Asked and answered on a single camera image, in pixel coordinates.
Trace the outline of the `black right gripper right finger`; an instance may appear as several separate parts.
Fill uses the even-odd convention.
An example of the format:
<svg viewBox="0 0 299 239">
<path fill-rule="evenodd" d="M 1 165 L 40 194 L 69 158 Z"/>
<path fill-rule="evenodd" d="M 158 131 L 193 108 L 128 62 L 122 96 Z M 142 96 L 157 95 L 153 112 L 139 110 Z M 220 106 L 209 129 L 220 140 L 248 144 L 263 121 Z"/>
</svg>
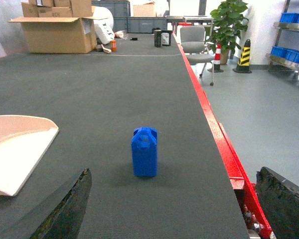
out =
<svg viewBox="0 0 299 239">
<path fill-rule="evenodd" d="M 256 175 L 256 191 L 278 239 L 299 239 L 299 186 L 269 167 Z"/>
</svg>

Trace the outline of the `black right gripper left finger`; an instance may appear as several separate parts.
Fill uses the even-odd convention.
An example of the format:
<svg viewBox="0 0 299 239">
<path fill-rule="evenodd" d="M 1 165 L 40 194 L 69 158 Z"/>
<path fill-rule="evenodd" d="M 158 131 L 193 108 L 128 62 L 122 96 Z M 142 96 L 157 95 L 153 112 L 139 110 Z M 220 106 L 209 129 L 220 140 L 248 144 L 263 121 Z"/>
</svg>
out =
<svg viewBox="0 0 299 239">
<path fill-rule="evenodd" d="M 92 187 L 89 168 L 76 172 L 52 194 L 0 233 L 0 239 L 76 239 Z"/>
</svg>

